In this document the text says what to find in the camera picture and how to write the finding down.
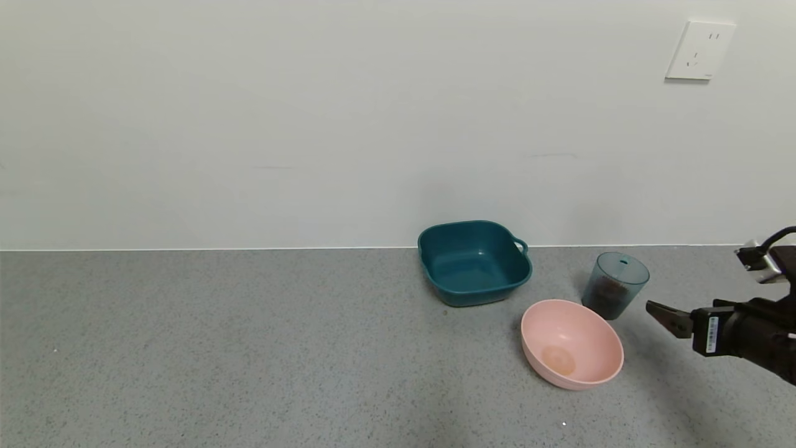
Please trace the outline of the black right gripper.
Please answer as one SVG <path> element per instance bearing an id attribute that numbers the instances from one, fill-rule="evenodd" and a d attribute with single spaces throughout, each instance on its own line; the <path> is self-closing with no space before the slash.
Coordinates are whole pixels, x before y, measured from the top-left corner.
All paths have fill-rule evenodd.
<path id="1" fill-rule="evenodd" d="M 693 337 L 693 349 L 703 357 L 745 359 L 794 385 L 794 299 L 713 304 L 691 314 L 646 301 L 646 312 L 674 337 Z"/>

